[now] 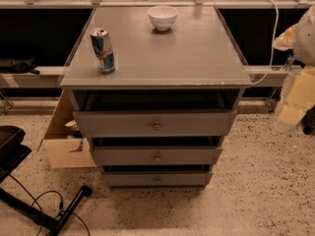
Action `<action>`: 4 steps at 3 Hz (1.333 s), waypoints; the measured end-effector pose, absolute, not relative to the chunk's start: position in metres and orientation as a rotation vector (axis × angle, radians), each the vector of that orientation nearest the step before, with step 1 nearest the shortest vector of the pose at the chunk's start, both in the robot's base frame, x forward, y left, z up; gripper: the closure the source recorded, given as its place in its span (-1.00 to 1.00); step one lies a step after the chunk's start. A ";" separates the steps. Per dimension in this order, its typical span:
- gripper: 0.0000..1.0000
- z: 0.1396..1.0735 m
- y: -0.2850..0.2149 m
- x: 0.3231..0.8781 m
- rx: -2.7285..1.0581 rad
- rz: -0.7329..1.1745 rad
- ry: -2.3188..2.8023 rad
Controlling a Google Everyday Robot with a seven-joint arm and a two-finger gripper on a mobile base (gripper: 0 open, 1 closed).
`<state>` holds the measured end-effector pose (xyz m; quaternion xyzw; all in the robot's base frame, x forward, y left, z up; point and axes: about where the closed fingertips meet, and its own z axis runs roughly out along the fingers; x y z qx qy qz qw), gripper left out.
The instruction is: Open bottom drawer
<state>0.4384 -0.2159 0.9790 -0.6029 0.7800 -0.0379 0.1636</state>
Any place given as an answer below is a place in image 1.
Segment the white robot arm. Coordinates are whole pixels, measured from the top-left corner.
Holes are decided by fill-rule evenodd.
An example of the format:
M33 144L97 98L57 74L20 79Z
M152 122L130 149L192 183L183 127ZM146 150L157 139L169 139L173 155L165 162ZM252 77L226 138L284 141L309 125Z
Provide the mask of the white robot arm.
M275 110L275 128L283 132L295 128L315 106L315 6L275 40L275 48L292 49L293 58L305 65L298 73L289 72L283 83Z

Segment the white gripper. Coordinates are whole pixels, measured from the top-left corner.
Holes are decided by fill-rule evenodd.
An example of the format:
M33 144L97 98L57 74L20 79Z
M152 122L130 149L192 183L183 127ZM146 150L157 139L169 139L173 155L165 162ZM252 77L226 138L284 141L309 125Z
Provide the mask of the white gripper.
M299 72L289 72L275 110L275 128L280 132L295 128L314 106L315 67L306 65Z

